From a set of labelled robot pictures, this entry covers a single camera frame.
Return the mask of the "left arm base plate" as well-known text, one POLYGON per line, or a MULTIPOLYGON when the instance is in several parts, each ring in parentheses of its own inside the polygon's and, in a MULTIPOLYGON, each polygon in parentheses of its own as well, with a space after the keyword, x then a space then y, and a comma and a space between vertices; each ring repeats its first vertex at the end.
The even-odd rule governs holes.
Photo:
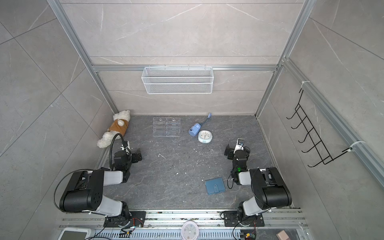
POLYGON ((146 220, 146 211, 133 211, 129 214, 122 213, 117 217, 106 217, 103 227, 130 228, 142 227, 146 220))

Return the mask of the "pink block at front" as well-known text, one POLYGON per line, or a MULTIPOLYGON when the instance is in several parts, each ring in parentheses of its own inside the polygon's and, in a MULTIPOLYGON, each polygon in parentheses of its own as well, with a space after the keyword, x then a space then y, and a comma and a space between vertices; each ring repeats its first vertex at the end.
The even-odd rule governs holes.
POLYGON ((276 234, 278 240, 291 240, 286 231, 280 231, 276 234))

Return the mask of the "white clock at front edge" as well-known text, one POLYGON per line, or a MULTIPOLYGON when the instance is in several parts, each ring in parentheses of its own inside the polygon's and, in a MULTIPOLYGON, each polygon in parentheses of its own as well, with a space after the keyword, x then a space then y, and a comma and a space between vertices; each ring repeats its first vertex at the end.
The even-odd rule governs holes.
POLYGON ((194 221, 186 221, 181 230, 183 240, 197 240, 199 237, 199 227, 194 221))

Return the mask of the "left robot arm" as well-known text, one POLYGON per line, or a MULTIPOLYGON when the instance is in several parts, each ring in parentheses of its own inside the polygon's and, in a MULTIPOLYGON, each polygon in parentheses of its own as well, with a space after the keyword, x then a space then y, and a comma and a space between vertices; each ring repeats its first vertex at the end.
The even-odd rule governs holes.
POLYGON ((140 149, 134 153, 121 150, 114 155, 114 169, 77 170, 65 188, 58 208, 65 213, 89 212, 107 218, 129 219, 127 203, 115 201, 103 195, 104 187, 126 183, 133 163, 142 160, 140 149))

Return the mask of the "white teddy bear brown vest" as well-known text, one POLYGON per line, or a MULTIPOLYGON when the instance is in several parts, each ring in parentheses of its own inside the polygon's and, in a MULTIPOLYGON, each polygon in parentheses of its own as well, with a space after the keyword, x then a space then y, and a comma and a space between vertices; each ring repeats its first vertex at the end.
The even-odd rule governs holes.
POLYGON ((107 148, 111 145, 112 140, 116 134, 125 135, 129 121, 131 118, 130 110, 121 111, 113 116, 113 123, 103 134, 102 138, 98 140, 97 146, 101 149, 107 148))

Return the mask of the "blue brush tool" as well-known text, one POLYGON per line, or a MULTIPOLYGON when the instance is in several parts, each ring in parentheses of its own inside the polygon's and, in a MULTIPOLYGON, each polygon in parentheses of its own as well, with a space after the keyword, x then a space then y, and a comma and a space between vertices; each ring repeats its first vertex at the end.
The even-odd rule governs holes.
POLYGON ((190 129, 189 129, 189 134, 192 136, 192 137, 195 137, 199 132, 200 132, 200 129, 201 127, 212 117, 212 114, 209 113, 208 117, 206 118, 206 120, 202 123, 196 123, 194 124, 190 129))

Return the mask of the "white tablet device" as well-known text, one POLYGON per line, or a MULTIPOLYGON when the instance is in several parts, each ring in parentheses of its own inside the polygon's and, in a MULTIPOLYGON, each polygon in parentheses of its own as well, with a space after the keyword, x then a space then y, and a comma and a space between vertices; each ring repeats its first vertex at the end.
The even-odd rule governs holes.
POLYGON ((85 240, 94 234, 92 229, 67 227, 61 231, 58 240, 85 240))

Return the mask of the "small white round clock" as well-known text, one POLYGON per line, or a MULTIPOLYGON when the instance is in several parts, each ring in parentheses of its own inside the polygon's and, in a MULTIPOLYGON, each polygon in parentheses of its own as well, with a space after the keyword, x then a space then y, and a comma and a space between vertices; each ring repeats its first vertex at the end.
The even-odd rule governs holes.
POLYGON ((210 131, 202 130, 198 134, 198 141, 203 144, 208 144, 212 141, 213 134, 210 131))

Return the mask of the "clear acrylic organizer tray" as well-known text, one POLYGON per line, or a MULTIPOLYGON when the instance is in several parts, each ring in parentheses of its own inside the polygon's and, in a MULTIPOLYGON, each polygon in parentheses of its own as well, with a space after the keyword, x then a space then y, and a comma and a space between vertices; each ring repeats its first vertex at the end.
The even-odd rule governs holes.
POLYGON ((181 118, 158 117, 153 118, 153 136, 178 138, 181 132, 181 118))

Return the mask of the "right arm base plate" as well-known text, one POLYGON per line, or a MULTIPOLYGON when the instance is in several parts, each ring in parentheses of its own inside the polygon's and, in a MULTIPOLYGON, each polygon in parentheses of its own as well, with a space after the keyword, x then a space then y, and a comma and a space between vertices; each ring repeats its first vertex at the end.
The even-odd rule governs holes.
POLYGON ((262 215, 246 216, 239 211, 224 211, 220 214, 226 227, 264 227, 262 215))

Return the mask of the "blue leather card holder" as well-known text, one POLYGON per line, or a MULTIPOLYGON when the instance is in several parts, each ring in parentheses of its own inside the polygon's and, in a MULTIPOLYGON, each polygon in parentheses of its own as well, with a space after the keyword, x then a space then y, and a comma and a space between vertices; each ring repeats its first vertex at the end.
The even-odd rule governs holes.
POLYGON ((205 181, 205 186, 208 195, 216 195, 226 191, 226 187, 222 178, 207 180, 205 181))

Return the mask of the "aluminium front rail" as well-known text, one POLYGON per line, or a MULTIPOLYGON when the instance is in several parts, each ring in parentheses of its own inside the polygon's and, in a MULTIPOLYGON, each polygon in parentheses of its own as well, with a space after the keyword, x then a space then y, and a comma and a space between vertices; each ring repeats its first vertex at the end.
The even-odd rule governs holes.
POLYGON ((127 226, 106 224, 101 216, 65 214, 60 234, 82 240, 311 240, 300 209, 266 211, 238 220, 234 209, 134 210, 127 226))

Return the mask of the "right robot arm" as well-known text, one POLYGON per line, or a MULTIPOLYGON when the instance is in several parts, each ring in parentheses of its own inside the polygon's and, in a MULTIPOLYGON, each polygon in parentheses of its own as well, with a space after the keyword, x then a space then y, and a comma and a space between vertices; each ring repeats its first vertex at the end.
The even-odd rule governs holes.
POLYGON ((277 168, 248 169, 250 153, 250 149, 242 145, 235 148, 227 145, 224 152, 233 165, 229 180, 239 186, 250 186, 253 193, 249 200, 239 204, 238 220, 259 216, 272 209, 289 207, 292 204, 292 195, 277 168))

